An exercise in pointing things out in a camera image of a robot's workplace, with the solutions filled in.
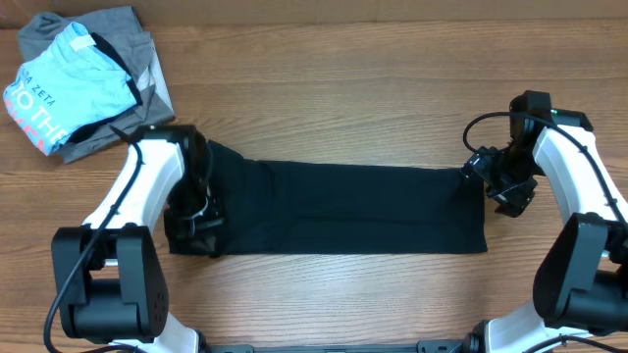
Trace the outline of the grey folded garment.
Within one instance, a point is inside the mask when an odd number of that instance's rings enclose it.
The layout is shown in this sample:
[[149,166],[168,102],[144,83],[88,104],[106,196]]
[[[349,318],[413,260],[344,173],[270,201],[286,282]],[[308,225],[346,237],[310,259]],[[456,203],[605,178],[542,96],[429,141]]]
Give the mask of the grey folded garment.
[[25,60],[41,54],[69,23],[78,22],[100,35],[119,54],[139,90],[141,103],[121,115],[85,127],[56,152],[66,164],[105,149],[119,140],[114,126],[131,134],[141,126],[158,126],[175,118],[152,34],[144,30],[131,6],[97,10],[64,18],[51,12],[36,14],[17,34]]

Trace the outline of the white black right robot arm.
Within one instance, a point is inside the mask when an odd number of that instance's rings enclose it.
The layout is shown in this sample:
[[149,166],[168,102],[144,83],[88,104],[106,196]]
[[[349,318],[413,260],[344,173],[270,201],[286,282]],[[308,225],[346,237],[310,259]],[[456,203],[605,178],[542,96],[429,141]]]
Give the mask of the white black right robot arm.
[[627,329],[627,202],[577,111],[556,109],[550,95],[526,90],[504,112],[510,141],[480,147],[461,171],[480,177],[497,213],[520,216],[545,177],[563,229],[539,266],[529,302],[477,324],[458,352],[551,352],[577,342],[605,352],[600,337]]

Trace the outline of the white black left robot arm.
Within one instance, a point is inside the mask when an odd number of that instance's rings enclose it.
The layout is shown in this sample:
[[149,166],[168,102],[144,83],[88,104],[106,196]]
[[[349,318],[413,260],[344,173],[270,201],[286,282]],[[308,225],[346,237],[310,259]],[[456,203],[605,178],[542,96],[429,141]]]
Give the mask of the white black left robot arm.
[[128,158],[97,209],[79,227],[61,227],[51,253],[57,294],[43,328],[56,351],[54,319],[69,338],[97,352],[206,352],[204,335],[169,310],[169,292],[153,241],[164,221],[169,242],[212,252],[208,230],[224,224],[210,176],[214,156],[195,126],[143,126],[116,134]]

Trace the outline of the light blue folded t-shirt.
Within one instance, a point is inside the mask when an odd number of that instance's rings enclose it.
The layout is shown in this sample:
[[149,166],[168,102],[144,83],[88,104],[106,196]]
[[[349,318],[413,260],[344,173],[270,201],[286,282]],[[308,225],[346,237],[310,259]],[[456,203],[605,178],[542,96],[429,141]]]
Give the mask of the light blue folded t-shirt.
[[74,77],[66,54],[70,47],[79,50],[93,45],[89,35],[84,25],[71,22],[41,54],[20,66],[15,81],[4,90],[9,116],[46,156],[68,142],[75,128],[69,117]]

